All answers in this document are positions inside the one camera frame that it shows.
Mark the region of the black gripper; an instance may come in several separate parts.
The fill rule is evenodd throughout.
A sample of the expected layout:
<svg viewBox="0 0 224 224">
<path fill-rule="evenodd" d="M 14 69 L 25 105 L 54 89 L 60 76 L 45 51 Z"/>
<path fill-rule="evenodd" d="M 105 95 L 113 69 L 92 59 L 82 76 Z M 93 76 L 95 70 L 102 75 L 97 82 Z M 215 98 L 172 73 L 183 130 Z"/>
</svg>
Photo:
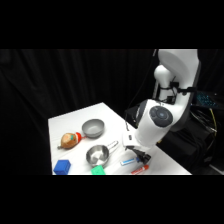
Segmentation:
<svg viewBox="0 0 224 224">
<path fill-rule="evenodd" d="M 150 155 L 146 154 L 143 151 L 135 149 L 133 146 L 128 146 L 128 149 L 132 150 L 143 164 L 149 163 L 152 158 Z"/>
</svg>

